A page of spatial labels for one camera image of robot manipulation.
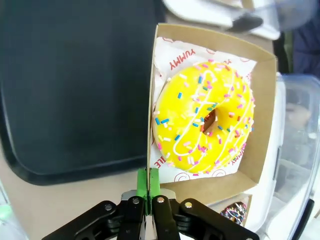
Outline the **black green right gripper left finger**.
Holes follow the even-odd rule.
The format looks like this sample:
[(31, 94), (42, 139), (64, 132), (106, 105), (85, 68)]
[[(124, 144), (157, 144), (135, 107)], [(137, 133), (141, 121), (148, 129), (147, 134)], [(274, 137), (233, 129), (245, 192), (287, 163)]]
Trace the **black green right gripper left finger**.
[(145, 233), (147, 170), (137, 172), (137, 188), (119, 204), (104, 200), (44, 237), (45, 240), (140, 240)]

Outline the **person's left hand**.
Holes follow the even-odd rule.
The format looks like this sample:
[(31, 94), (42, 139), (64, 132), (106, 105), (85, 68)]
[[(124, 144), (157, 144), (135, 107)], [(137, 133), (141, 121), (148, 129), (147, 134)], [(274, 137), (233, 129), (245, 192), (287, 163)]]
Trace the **person's left hand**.
[(287, 103), (286, 117), (292, 126), (303, 128), (311, 117), (311, 112), (300, 104)]

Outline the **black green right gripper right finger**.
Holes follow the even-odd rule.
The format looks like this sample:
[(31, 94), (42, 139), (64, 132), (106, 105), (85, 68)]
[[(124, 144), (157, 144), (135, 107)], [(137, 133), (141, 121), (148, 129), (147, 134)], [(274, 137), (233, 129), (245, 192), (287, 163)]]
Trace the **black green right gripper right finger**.
[(159, 170), (149, 170), (151, 212), (159, 240), (258, 240), (259, 236), (194, 198), (178, 202), (161, 193)]

